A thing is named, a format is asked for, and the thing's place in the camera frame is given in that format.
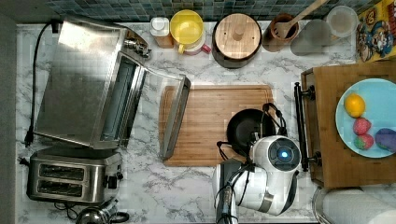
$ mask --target canister lid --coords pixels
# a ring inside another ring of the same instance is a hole
[[[352,8],[339,6],[329,12],[326,22],[330,25],[333,35],[343,38],[355,32],[359,18]]]
[[[152,18],[149,30],[154,36],[166,36],[169,34],[169,20],[163,17]]]
[[[215,31],[216,45],[232,59],[245,59],[256,52],[262,40],[262,30],[251,17],[234,13],[221,20]]]

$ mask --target plastic container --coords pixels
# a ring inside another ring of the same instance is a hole
[[[290,50],[297,56],[322,53],[330,45],[332,32],[329,24],[323,20],[312,20],[291,42]]]
[[[198,54],[201,51],[203,51],[205,53],[210,53],[210,50],[212,50],[212,49],[208,45],[205,44],[205,41],[206,41],[206,33],[205,33],[205,30],[204,30],[204,33],[203,33],[198,45],[193,47],[193,48],[191,48],[191,49],[185,49],[184,50],[184,54],[195,55],[195,54]]]
[[[178,53],[182,54],[185,49],[198,45],[204,33],[204,22],[198,13],[184,9],[172,17],[170,29],[178,43]]]
[[[359,19],[356,12],[350,7],[335,7],[326,16],[326,22],[335,38],[350,36],[358,27]]]
[[[150,22],[150,33],[154,36],[160,48],[172,49],[174,47],[168,19],[162,17],[152,18]]]

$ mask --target toaster oven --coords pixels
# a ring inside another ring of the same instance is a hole
[[[169,158],[191,84],[185,75],[148,69],[144,61],[149,55],[148,43],[125,26],[67,17],[35,134],[91,149],[126,147],[142,93],[157,99],[170,86],[175,94],[166,131],[159,138],[160,156]]]
[[[120,153],[49,147],[30,158],[27,195],[44,202],[99,205],[119,190]]]

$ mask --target wooden canister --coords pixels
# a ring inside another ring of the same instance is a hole
[[[212,35],[212,54],[226,68],[247,65],[262,43],[260,25],[251,17],[234,13],[219,21]]]
[[[277,15],[270,23],[270,25],[265,29],[264,35],[262,36],[262,46],[271,52],[277,52],[280,51],[285,47],[286,44],[288,44],[292,39],[294,39],[295,36],[297,36],[298,31],[299,31],[299,25],[298,22],[295,23],[286,38],[281,38],[278,37],[274,30],[275,30],[275,24],[277,22],[287,22],[291,21],[293,17],[290,14],[287,13],[282,13]]]

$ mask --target kettle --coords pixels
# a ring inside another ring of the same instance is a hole
[[[117,199],[112,198],[99,207],[85,208],[78,214],[76,224],[111,224],[128,221],[128,213],[117,212],[117,202]]]

